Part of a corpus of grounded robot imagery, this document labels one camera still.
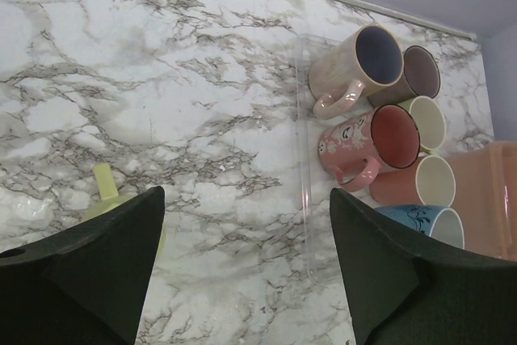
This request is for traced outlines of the blue mug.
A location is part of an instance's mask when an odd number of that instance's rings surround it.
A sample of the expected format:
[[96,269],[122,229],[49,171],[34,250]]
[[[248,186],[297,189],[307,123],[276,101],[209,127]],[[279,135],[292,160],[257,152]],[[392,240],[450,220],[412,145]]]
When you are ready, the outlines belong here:
[[464,249],[464,227],[452,208],[407,204],[378,207],[380,214],[440,242]]

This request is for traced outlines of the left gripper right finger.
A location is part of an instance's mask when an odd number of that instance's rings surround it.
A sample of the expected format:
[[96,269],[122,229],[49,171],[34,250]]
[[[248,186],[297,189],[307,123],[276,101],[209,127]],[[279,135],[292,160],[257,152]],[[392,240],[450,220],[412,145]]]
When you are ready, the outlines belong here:
[[358,344],[514,344],[516,264],[455,248],[342,189],[330,222]]

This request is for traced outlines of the purple mug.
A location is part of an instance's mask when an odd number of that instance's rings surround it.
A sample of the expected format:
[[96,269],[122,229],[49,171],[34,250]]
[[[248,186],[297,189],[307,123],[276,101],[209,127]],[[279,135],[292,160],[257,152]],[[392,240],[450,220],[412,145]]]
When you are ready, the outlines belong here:
[[373,107],[398,104],[419,96],[434,98],[440,90],[439,67],[424,47],[412,45],[403,53],[402,76],[393,86],[377,91],[367,97]]

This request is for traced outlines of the yellow-green faceted mug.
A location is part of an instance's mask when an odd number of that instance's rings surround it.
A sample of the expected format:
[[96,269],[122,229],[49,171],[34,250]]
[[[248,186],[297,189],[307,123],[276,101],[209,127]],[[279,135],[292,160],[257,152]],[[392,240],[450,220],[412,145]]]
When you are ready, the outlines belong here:
[[[94,166],[94,176],[99,189],[100,201],[91,206],[81,219],[81,225],[105,213],[109,213],[121,205],[136,197],[133,194],[120,195],[111,173],[111,167],[107,163],[100,163]],[[106,226],[129,226],[136,227],[151,226],[163,217],[158,217],[157,208],[146,206],[143,209],[130,209],[128,214],[118,214],[118,218],[113,218]]]

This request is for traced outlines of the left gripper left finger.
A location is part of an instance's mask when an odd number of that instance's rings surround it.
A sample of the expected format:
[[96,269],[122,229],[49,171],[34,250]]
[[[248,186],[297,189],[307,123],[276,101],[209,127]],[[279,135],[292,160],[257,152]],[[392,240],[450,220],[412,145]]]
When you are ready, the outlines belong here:
[[152,187],[1,254],[3,344],[133,344],[165,215]]

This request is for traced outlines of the salmon pink mug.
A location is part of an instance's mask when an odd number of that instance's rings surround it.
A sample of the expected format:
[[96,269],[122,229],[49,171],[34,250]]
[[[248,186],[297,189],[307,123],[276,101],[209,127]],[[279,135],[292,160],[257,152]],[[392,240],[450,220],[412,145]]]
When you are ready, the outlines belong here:
[[456,178],[440,156],[420,157],[409,168],[379,174],[370,185],[372,198],[385,206],[426,204],[448,207],[456,196]]

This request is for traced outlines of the light green mug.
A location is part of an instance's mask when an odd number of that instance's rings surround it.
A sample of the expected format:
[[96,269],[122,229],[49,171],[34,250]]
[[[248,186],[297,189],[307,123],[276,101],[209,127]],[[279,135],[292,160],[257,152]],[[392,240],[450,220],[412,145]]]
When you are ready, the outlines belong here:
[[446,120],[439,105],[431,98],[419,96],[410,103],[409,113],[420,133],[421,150],[437,152],[447,135]]

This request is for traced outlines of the pink spectrum mug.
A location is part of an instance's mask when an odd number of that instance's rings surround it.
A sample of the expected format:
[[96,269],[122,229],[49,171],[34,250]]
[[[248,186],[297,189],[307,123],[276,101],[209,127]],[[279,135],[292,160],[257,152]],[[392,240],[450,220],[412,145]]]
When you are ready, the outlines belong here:
[[420,150],[420,133],[403,107],[384,105],[328,128],[317,151],[325,171],[345,191],[360,191],[378,174],[411,166]]

